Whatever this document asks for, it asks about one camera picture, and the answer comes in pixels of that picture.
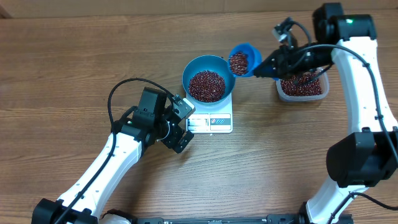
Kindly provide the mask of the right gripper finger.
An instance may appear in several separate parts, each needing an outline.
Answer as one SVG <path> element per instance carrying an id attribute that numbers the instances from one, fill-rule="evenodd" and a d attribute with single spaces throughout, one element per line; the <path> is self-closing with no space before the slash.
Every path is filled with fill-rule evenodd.
<path id="1" fill-rule="evenodd" d="M 254 76 L 258 78 L 273 78 L 274 80 L 278 80 L 277 71 L 273 67 L 257 67 L 253 70 Z"/>
<path id="2" fill-rule="evenodd" d="M 273 51 L 263 62 L 255 69 L 255 72 L 276 72 L 277 56 L 279 51 Z"/>

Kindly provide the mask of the blue plastic measuring scoop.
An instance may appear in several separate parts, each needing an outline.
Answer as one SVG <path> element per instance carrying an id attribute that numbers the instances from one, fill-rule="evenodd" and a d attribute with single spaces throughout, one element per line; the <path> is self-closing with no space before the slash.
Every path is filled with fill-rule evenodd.
<path id="1" fill-rule="evenodd" d="M 235 46 L 227 59 L 229 71 L 234 77 L 247 78 L 254 75 L 254 69 L 262 62 L 258 49 L 249 43 Z"/>

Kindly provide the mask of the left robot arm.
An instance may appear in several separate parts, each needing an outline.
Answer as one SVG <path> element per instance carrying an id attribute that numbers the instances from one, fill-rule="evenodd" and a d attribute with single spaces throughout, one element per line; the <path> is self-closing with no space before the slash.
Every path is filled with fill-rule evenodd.
<path id="1" fill-rule="evenodd" d="M 136 223 L 135 217 L 104 206 L 126 172 L 156 141 L 181 153 L 193 138 L 179 126 L 195 106 L 179 95 L 144 88 L 137 106 L 114 123 L 106 145 L 80 179 L 56 201 L 43 198 L 34 208 L 32 223 Z"/>

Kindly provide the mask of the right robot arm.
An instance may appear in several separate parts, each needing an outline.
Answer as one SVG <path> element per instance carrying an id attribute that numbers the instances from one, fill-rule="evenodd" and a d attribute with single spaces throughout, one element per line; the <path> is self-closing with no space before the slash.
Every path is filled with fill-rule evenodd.
<path id="1" fill-rule="evenodd" d="M 273 29 L 280 47 L 256 66 L 256 77 L 286 79 L 335 66 L 348 114 L 348 135 L 326 155 L 328 177 L 296 215 L 269 215 L 268 223 L 351 223 L 344 209 L 397 169 L 397 120 L 388 105 L 377 61 L 377 32 L 368 14 L 345 14 L 338 2 L 312 15 L 315 36 L 298 47 L 294 20 Z"/>

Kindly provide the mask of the white digital kitchen scale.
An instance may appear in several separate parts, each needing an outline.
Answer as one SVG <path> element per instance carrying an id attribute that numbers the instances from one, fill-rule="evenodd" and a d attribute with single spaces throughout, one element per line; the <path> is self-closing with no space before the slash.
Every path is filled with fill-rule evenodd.
<path id="1" fill-rule="evenodd" d="M 195 106 L 195 112 L 185 122 L 194 134 L 229 134 L 233 131 L 233 102 L 230 93 L 225 99 L 205 104 L 187 95 Z"/>

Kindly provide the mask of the blue metal bowl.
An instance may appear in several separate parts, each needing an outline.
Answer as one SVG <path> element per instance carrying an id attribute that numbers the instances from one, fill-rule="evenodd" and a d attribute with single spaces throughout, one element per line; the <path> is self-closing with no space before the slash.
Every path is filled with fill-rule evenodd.
<path id="1" fill-rule="evenodd" d="M 236 78 L 233 77 L 232 73 L 229 71 L 227 61 L 224 58 L 215 55 L 202 55 L 189 62 L 183 71 L 182 85 L 188 96 L 192 97 L 188 93 L 188 84 L 190 79 L 193 78 L 198 72 L 205 70 L 216 72 L 225 80 L 225 93 L 222 99 L 219 101 L 225 99 L 230 93 L 232 93 L 235 87 Z"/>

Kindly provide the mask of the clear plastic food container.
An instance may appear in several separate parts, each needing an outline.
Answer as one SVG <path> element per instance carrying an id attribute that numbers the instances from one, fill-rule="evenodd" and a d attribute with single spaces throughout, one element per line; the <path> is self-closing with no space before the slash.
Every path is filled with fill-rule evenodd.
<path id="1" fill-rule="evenodd" d="M 303 72 L 287 80 L 277 80 L 279 98 L 285 102 L 321 100 L 329 92 L 328 75 L 322 68 L 314 72 Z"/>

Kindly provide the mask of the red beans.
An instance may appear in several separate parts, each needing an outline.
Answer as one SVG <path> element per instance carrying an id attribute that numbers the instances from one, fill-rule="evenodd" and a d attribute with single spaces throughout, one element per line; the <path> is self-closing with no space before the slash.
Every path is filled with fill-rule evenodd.
<path id="1" fill-rule="evenodd" d="M 222 99 L 226 89 L 224 78 L 216 72 L 205 70 L 190 79 L 188 93 L 196 100 L 213 103 Z"/>

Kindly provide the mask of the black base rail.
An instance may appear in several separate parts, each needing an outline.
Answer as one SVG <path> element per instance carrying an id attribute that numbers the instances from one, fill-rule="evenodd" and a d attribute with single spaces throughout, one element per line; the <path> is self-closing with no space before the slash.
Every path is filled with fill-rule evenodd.
<path id="1" fill-rule="evenodd" d="M 229 218 L 137 218 L 120 210 L 108 210 L 98 221 L 99 224 L 305 224 L 310 223 L 302 213 L 270 214 L 265 217 Z"/>

